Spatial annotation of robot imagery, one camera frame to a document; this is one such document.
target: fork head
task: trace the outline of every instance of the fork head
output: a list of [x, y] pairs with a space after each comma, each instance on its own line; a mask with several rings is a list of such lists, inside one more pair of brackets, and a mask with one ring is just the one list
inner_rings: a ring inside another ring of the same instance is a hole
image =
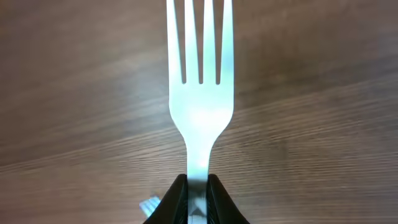
[[220, 84], [216, 84], [213, 0], [205, 0], [203, 28], [203, 83], [199, 83], [193, 0], [185, 0], [187, 82], [183, 83], [174, 0], [167, 0], [170, 114], [186, 143], [191, 138], [214, 142], [233, 114], [232, 0], [224, 1]]

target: wooden surface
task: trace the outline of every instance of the wooden surface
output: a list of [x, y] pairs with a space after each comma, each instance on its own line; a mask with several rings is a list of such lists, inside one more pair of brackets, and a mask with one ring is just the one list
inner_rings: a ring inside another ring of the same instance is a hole
[[[236, 106], [210, 170], [251, 223], [398, 222], [397, 7], [234, 1]], [[0, 1], [1, 223], [142, 223], [185, 172], [165, 13]]]

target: black holder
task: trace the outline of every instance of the black holder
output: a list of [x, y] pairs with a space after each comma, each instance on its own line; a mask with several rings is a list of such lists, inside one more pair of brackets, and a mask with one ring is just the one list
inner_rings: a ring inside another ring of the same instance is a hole
[[[235, 206], [219, 178], [210, 174], [206, 188], [207, 223], [249, 224]], [[144, 224], [187, 224], [188, 181], [180, 174], [171, 185], [159, 206]]]

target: fork neck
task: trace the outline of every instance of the fork neck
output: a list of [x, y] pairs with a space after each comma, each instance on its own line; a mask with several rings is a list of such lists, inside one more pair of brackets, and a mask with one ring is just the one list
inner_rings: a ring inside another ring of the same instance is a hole
[[211, 148], [214, 141], [185, 141], [187, 145], [188, 184], [205, 188], [208, 174]]

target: fork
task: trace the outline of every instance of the fork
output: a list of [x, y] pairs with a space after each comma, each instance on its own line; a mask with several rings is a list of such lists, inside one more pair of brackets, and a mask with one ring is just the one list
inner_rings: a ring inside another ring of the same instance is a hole
[[234, 105], [234, 47], [232, 0], [224, 0], [220, 83], [216, 83], [213, 0], [205, 0], [203, 25], [203, 83], [199, 82], [197, 34], [193, 0], [185, 0], [185, 67], [182, 81], [174, 0], [167, 0], [169, 48], [169, 107], [187, 147], [188, 221], [206, 220], [206, 193], [210, 152], [231, 121]]

